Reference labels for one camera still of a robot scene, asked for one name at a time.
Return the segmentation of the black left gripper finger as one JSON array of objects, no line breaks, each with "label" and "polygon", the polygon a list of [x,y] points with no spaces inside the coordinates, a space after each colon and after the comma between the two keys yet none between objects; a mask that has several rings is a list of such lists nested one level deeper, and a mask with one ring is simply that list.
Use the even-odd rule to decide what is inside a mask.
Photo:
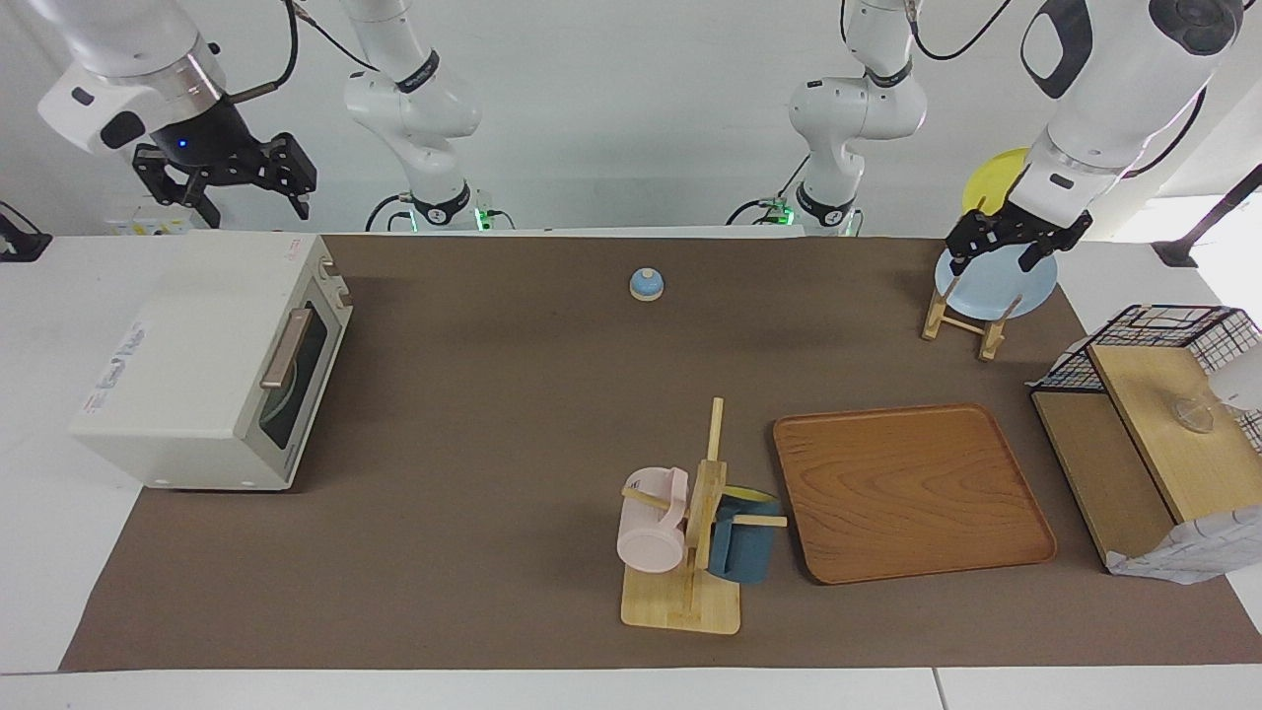
[{"label": "black left gripper finger", "polygon": [[1059,228],[1044,219],[1029,219],[1022,231],[1023,236],[1029,237],[1029,246],[1018,257],[1018,269],[1032,271],[1045,257],[1058,251],[1075,248],[1090,226],[1092,217],[1078,217],[1068,228]]},{"label": "black left gripper finger", "polygon": [[944,243],[952,277],[960,277],[973,259],[989,251],[989,219],[959,219]]}]

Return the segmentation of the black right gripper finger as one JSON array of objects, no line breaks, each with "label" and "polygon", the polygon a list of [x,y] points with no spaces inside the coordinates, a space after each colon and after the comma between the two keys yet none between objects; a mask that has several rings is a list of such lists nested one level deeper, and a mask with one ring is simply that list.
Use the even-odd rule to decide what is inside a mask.
[{"label": "black right gripper finger", "polygon": [[249,184],[284,195],[298,219],[310,219],[310,194],[316,193],[318,170],[297,136],[279,132],[268,141],[240,149],[235,159]]},{"label": "black right gripper finger", "polygon": [[159,206],[192,208],[209,230],[218,230],[222,214],[206,195],[211,172],[208,168],[177,166],[156,145],[139,143],[133,149],[133,172],[145,184]]}]

